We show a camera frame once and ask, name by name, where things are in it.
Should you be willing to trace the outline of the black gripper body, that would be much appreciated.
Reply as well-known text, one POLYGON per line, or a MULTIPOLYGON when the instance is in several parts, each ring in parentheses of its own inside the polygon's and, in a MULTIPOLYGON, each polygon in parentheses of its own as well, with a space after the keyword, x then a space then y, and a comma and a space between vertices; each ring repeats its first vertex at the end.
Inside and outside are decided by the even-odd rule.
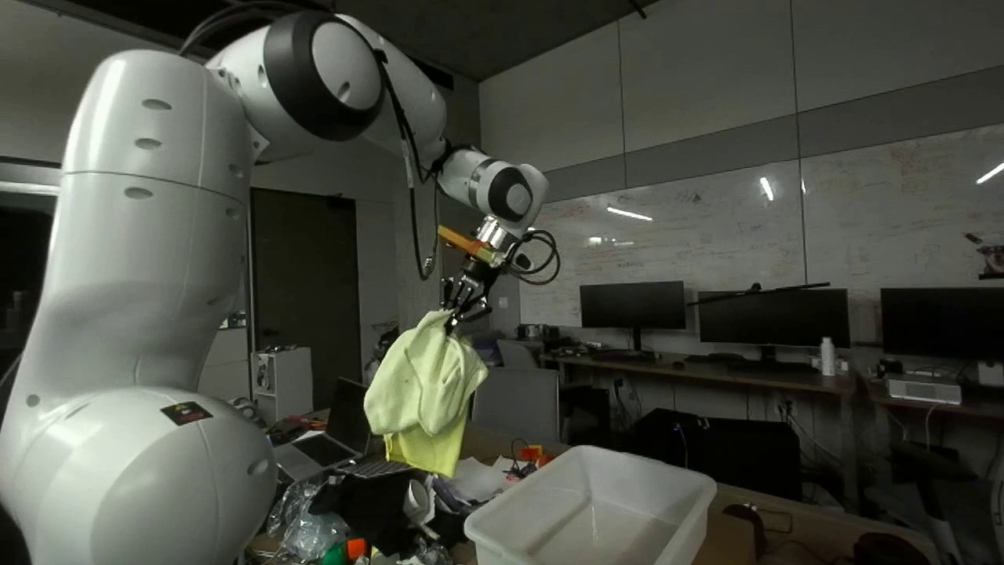
POLYGON ((468 264, 462 274, 445 278, 443 307, 455 319, 476 319, 489 313, 489 293, 500 270, 489 264, 468 264))

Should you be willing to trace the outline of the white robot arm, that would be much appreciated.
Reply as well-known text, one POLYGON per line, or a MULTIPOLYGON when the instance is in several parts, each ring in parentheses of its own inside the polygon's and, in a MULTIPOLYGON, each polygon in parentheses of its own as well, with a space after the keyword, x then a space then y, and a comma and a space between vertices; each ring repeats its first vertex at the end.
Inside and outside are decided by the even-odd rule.
POLYGON ((39 310, 0 429, 0 499, 33 565, 231 565, 277 493, 268 434, 202 388, 247 262, 252 168, 339 141, 484 213, 449 319, 549 192, 445 138, 440 87, 356 17, 281 12, 198 63, 106 57, 74 109, 39 310))

